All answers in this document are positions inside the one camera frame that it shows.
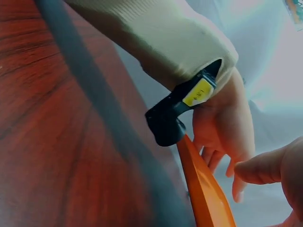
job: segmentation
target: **sticker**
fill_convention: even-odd
[[[206,79],[201,79],[183,99],[183,102],[192,107],[206,102],[213,92],[214,87]]]
[[[283,0],[297,30],[303,29],[303,0]]]

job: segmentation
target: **beige knit sleeve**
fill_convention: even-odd
[[[65,0],[96,29],[133,55],[169,90],[222,59],[218,92],[238,55],[231,42],[185,0]]]

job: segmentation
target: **wrist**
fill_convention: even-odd
[[[211,106],[217,108],[225,108],[227,106],[242,106],[247,103],[245,97],[245,88],[239,71],[234,67],[230,76],[226,77],[225,85],[203,106]]]

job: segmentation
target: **finger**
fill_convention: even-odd
[[[203,148],[201,156],[207,165],[209,165],[210,159],[212,158],[214,151],[215,149],[213,148],[207,148],[207,147]]]
[[[275,183],[281,181],[281,161],[283,148],[255,156],[249,161],[235,165],[235,173],[243,181],[254,184]]]
[[[197,149],[197,151],[200,153],[200,151],[203,147],[203,144],[201,144],[199,142],[199,140],[196,139],[196,137],[194,137],[193,144],[194,144],[195,148]]]
[[[227,177],[232,177],[232,176],[233,176],[233,174],[234,174],[234,171],[233,171],[234,167],[235,167],[235,164],[234,164],[234,162],[231,160],[231,161],[229,162],[229,165],[228,165],[227,170],[226,170],[226,173],[225,173],[225,175],[226,175]]]
[[[220,161],[222,160],[224,156],[223,152],[220,152],[218,150],[216,150],[213,155],[212,158],[209,161],[208,167],[210,169],[210,171],[212,171],[212,173],[214,174],[216,168],[218,167]]]
[[[241,203],[244,200],[244,189],[247,183],[242,181],[237,175],[234,176],[232,183],[232,197],[236,203]]]

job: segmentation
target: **hand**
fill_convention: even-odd
[[[293,212],[287,221],[303,225],[303,137],[289,145],[260,154],[235,166],[236,175],[254,184],[281,182],[283,192]]]
[[[233,176],[234,165],[254,156],[254,131],[248,101],[239,72],[234,69],[223,89],[194,110],[194,145],[201,150],[202,158],[212,172],[225,154],[230,158],[226,175]],[[234,177],[232,195],[242,202],[247,184]]]

